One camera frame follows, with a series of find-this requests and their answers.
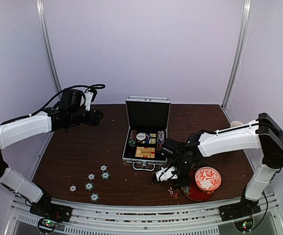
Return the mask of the yellow big blind button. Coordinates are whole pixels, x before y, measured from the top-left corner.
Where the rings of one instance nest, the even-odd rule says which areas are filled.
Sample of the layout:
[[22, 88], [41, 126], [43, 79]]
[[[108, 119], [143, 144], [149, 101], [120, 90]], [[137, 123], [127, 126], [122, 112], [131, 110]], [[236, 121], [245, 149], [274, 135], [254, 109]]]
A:
[[141, 154], [144, 155], [144, 156], [149, 156], [151, 154], [151, 150], [149, 149], [143, 149], [141, 151]]

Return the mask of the red playing card box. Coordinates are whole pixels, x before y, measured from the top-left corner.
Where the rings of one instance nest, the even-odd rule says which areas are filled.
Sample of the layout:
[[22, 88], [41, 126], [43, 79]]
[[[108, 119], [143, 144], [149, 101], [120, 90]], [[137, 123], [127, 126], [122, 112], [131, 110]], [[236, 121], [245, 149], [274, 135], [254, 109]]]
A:
[[137, 158], [149, 158], [154, 159], [155, 158], [155, 148], [154, 147], [141, 147], [138, 146], [136, 148], [135, 157]]

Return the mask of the aluminium poker case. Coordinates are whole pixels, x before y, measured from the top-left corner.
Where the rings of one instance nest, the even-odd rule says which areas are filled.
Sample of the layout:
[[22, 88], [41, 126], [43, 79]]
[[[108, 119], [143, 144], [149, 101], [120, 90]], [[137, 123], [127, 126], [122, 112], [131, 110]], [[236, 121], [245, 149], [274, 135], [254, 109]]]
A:
[[129, 96], [126, 98], [128, 132], [122, 154], [134, 170], [154, 171], [167, 164], [161, 154], [167, 138], [170, 98]]

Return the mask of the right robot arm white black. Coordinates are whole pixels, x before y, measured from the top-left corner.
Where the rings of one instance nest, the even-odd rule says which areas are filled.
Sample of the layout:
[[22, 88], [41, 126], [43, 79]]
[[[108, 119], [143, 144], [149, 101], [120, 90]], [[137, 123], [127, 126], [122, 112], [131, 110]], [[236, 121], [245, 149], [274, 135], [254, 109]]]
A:
[[267, 113], [237, 127], [201, 130], [191, 134], [186, 142], [167, 138], [161, 154], [172, 159], [172, 164], [157, 171], [156, 180], [173, 180], [177, 186], [185, 186], [191, 182], [190, 171], [203, 158], [245, 149], [260, 149], [263, 153], [261, 163], [244, 188], [241, 202], [236, 205], [236, 212], [246, 216], [283, 167], [283, 130]]

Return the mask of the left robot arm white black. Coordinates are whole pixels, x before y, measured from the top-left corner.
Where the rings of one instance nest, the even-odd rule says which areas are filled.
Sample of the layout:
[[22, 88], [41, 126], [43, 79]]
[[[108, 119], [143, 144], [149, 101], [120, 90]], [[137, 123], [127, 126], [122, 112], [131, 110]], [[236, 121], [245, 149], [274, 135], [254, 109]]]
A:
[[12, 169], [3, 159], [2, 150], [30, 137], [65, 130], [85, 124], [98, 126], [103, 118], [100, 110], [91, 109], [98, 90], [104, 84], [74, 85], [57, 93], [61, 99], [52, 107], [52, 97], [39, 110], [0, 123], [0, 184], [27, 199], [44, 217], [55, 213], [51, 196], [44, 189]]

